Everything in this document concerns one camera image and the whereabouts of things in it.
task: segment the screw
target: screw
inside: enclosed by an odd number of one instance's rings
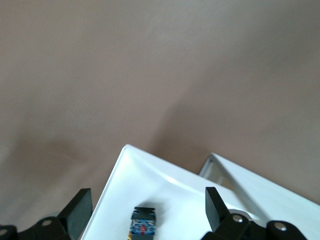
[[[0,236],[6,235],[7,232],[8,232],[7,229],[1,229],[1,230],[0,230]]]
[[[278,229],[280,231],[286,231],[287,230],[286,225],[284,225],[283,223],[278,222],[278,221],[274,223],[274,226],[275,226],[276,229]]]
[[[239,215],[233,215],[232,219],[237,223],[242,223],[244,221],[243,218]]]
[[[45,227],[45,226],[50,225],[51,223],[52,223],[51,220],[45,220],[41,225],[42,225],[43,227]]]

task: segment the toy car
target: toy car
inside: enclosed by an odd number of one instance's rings
[[[135,207],[131,217],[128,240],[153,240],[155,233],[155,209],[150,207]]]

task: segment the beige surface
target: beige surface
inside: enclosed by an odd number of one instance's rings
[[[320,1],[0,1],[0,224],[130,143],[193,172],[216,152],[320,204]]]

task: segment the toy car roof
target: toy car roof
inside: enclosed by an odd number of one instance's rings
[[[138,220],[156,220],[155,209],[151,207],[138,207],[134,208],[131,219]]]

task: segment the red marking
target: red marking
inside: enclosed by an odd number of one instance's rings
[[[141,235],[145,235],[145,233],[146,233],[146,226],[145,225],[142,225],[141,226]]]

